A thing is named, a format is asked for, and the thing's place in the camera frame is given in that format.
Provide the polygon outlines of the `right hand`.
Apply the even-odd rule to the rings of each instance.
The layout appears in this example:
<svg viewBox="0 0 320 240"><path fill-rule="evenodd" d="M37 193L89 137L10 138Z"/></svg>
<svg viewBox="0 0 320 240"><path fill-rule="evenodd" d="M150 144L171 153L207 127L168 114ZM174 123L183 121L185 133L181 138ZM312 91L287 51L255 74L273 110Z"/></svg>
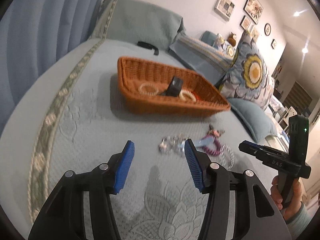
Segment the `right hand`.
<svg viewBox="0 0 320 240"><path fill-rule="evenodd" d="M272 187L271 187L271 198L273 199L274 203L276 204L279 211L283 209L283 198L278 190L278 181L279 177L275 176L272 180ZM293 188L293 196L291 199L291 203L285 209L283 213L283 218L288 220L292 218L302 207L302 187L298 179L295 179L292 185Z"/></svg>

